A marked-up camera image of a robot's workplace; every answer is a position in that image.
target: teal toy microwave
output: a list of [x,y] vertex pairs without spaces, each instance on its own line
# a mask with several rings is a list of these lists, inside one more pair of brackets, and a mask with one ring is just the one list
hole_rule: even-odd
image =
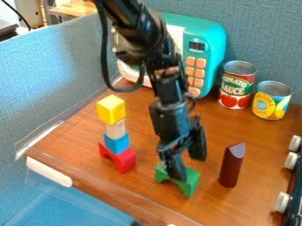
[[[215,84],[226,49],[226,32],[220,24],[172,13],[161,13],[167,28],[182,55],[189,91],[196,98],[206,96]],[[139,72],[117,61],[123,77],[134,82]],[[144,86],[151,87],[146,75]]]

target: tin can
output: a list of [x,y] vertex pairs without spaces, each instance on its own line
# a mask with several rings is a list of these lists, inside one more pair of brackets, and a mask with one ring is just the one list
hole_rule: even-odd
[[223,83],[218,102],[228,109],[246,108],[250,101],[256,72],[256,68],[245,61],[235,60],[226,63],[223,67]]
[[253,114],[267,120],[284,117],[291,100],[291,89],[277,81],[262,81],[253,97]]

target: wooden table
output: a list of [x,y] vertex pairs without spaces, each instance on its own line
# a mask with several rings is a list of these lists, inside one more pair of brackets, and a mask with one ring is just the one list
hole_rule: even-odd
[[81,1],[72,1],[49,9],[49,14],[66,18],[79,18],[96,13],[94,3]]
[[[291,105],[283,120],[273,122],[254,116],[250,108],[222,108],[213,95],[199,100],[196,111],[208,133],[208,160],[198,162],[185,153],[186,164],[202,173],[200,187],[188,200],[175,185],[159,185],[154,180],[158,138],[148,113],[154,99],[151,89],[115,94],[126,102],[126,127],[137,153],[137,167],[120,175],[110,160],[99,156],[97,142],[105,126],[97,119],[95,103],[108,94],[112,91],[58,127],[28,155],[70,176],[80,190],[152,225],[280,224],[282,216],[274,212],[274,205],[290,180],[291,173],[283,165],[291,136],[301,134],[301,107]],[[224,188],[217,182],[224,149],[242,141],[247,151],[238,185]]]

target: stacked blocks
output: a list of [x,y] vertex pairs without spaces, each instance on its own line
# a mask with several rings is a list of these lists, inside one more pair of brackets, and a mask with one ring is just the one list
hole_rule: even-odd
[[110,95],[96,103],[97,115],[106,124],[105,145],[99,142],[102,157],[109,157],[120,173],[135,166],[136,156],[130,149],[130,136],[125,130],[125,101]]
[[176,179],[170,178],[162,165],[157,165],[155,168],[155,181],[157,183],[171,181],[171,183],[174,183],[179,187],[186,198],[191,198],[200,183],[200,173],[195,169],[190,169],[187,167],[185,169],[188,178],[186,182],[180,182]]

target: blue block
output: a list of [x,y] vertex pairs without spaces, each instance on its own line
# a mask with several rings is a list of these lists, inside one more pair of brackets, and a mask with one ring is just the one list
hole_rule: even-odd
[[111,139],[105,132],[104,140],[106,148],[114,154],[121,154],[130,147],[130,137],[128,132],[120,139]]

